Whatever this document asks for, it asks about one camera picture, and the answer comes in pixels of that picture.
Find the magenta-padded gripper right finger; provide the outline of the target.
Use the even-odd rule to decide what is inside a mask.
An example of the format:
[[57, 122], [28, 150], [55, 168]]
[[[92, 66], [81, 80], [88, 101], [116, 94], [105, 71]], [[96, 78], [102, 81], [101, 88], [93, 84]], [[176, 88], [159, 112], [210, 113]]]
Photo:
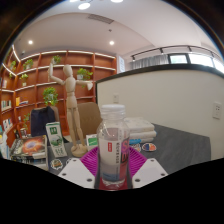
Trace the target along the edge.
[[129, 175], [133, 188], [141, 188], [157, 181], [168, 173], [155, 158], [147, 159], [136, 149], [129, 149]]

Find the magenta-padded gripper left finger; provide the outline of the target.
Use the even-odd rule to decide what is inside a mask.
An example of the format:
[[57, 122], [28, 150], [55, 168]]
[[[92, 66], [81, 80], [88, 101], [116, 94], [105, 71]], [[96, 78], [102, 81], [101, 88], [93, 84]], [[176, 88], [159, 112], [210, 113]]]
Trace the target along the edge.
[[72, 158], [58, 176], [78, 186], [93, 189], [97, 173], [98, 148], [95, 147], [80, 159]]

